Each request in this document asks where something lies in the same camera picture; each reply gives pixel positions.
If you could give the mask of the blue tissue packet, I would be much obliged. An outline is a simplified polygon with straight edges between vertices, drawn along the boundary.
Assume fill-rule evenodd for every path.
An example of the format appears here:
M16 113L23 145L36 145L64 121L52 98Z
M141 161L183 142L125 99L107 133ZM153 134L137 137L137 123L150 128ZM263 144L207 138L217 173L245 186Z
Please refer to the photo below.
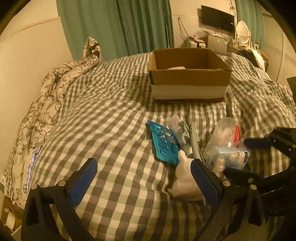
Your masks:
M225 179L226 168L242 170L249 157L250 152L243 148L213 146L209 151L204 152L205 166L220 180Z

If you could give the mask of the clear floss pick box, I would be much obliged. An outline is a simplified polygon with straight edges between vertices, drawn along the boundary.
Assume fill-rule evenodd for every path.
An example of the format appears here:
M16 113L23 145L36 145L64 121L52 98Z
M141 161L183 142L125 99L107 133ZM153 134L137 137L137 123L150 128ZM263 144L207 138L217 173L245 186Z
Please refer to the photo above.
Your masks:
M215 129L204 149L204 158L208 160L210 152L215 146L234 147L240 145L241 129L233 118L224 117L217 122Z

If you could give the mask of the white ceramic figurine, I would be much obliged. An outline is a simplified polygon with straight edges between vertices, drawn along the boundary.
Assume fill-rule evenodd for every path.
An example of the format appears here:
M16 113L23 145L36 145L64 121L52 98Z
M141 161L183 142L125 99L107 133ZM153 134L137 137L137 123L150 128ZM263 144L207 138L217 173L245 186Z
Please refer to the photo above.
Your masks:
M202 201L203 194L191 174L191 162L183 150L178 152L179 163L175 170L176 179L168 192L178 200Z

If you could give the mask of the blue blister pack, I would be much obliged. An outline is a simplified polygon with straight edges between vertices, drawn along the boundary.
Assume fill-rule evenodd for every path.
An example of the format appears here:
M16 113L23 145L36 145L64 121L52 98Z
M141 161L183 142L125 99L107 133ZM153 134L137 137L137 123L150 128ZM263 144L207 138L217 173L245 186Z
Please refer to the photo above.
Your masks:
M180 146L173 132L159 123L147 122L152 134L152 142L157 159L177 166Z

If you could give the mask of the small clear plastic bag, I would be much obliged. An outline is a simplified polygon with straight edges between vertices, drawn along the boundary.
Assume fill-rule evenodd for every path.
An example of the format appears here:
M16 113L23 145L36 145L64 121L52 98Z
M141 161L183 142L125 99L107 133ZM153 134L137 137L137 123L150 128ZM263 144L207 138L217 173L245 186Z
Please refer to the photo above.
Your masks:
M168 117L166 119L166 123L168 124L169 128L171 129L171 131L175 135L178 143L181 146L185 145L186 144L186 141L185 141L185 134L186 133L185 133L185 130L183 128L183 125L182 125L179 117L177 115L173 115L171 117Z

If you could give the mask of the black bag on bed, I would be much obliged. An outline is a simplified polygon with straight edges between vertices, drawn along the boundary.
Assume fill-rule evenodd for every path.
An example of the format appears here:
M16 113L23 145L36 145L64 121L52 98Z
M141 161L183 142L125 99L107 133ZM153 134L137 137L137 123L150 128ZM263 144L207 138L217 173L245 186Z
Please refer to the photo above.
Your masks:
M249 60L252 65L265 72L268 70L268 57L262 54L259 50L251 48L243 48L237 52L238 55Z

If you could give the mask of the brown cardboard box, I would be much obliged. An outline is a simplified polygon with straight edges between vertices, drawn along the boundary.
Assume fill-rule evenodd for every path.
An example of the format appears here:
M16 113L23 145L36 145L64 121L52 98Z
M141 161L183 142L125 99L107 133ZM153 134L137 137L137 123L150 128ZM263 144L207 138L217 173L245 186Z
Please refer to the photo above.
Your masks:
M222 101L231 68L207 48L154 50L149 77L155 100Z

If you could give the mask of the silver mini fridge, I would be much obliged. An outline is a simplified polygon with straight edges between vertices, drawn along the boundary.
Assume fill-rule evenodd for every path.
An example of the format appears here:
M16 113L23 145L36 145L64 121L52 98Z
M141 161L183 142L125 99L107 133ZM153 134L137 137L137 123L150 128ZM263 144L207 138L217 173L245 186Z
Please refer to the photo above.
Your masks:
M207 36L207 48L213 52L225 54L227 53L227 46L228 43L226 39L213 35Z

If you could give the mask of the floral white blanket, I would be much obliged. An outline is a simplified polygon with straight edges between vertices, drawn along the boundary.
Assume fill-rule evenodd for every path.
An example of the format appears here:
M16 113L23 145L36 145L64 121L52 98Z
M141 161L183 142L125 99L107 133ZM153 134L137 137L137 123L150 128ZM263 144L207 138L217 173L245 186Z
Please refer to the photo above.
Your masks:
M89 37L81 60L62 64L45 76L40 94L23 118L4 172L4 194L24 209L36 153L49 139L57 123L69 85L101 60L99 43Z

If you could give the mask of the white oval mirror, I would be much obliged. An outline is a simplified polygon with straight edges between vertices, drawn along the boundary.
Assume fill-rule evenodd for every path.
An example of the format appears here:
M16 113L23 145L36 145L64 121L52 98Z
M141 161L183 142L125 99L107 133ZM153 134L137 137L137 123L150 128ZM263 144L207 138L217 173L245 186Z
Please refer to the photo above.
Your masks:
M236 42L240 45L247 45L251 39L250 30L244 21L239 21L235 30Z

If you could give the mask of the white suitcase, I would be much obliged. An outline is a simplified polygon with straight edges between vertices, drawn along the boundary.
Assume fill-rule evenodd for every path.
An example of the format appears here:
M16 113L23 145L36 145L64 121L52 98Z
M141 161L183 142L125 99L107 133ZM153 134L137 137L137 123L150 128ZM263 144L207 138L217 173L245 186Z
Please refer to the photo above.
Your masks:
M206 48L206 44L189 40L186 43L186 47L187 48Z

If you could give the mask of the grey checkered duvet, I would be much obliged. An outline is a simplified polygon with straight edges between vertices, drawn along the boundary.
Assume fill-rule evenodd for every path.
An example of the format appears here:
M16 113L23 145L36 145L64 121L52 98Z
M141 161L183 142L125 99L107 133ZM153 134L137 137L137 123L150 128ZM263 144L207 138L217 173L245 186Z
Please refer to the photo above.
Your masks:
M96 240L192 240L211 209L204 202L170 196L175 168L155 158L148 121L191 114L204 148L217 121L236 120L243 138L263 137L275 127L295 127L291 90L273 82L245 58L222 60L232 75L224 101L162 104L153 99L150 54L101 61L74 80L57 123L38 154L32 183L53 186L88 159L98 172L76 208Z

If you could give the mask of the green curtain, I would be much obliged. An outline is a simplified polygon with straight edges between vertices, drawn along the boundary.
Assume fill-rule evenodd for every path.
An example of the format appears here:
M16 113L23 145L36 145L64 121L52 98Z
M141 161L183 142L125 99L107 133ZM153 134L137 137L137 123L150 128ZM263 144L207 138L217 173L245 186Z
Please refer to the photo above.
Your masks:
M244 21L251 31L251 42L264 48L264 21L261 5L253 0L236 0L237 19Z
M104 60L174 47L169 1L57 1L74 60L87 38L100 45Z

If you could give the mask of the black wall television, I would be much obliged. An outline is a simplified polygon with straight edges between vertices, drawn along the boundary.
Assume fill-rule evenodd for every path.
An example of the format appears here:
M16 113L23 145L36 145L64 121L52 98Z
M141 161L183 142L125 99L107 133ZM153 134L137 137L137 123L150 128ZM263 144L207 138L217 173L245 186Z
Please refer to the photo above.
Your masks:
M201 5L202 24L215 27L230 33L235 32L234 16L218 9Z

